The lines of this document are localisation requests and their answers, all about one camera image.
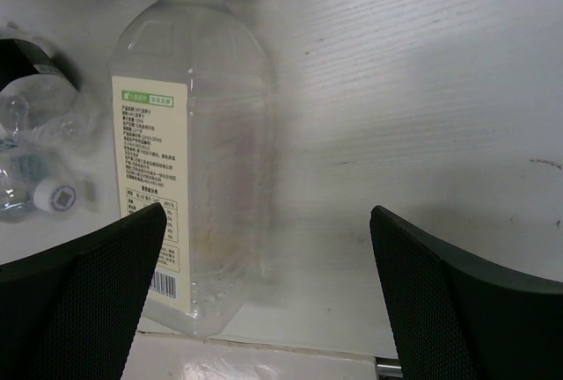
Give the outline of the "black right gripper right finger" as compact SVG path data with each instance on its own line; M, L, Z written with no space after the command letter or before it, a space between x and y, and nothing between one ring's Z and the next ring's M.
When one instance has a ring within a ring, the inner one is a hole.
M560 379L562 284L451 245L377 206L370 235L405 379Z

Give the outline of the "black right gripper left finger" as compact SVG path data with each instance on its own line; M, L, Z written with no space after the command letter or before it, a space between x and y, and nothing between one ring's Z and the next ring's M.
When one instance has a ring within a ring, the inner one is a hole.
M3 379L119 379L167 219L152 204L1 267Z

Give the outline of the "tall clear white-label bottle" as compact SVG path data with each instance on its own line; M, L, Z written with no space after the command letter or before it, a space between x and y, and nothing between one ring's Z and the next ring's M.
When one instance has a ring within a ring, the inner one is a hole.
M265 54L225 0L157 0L109 60L121 213L160 204L143 314L220 333L260 278L272 187Z

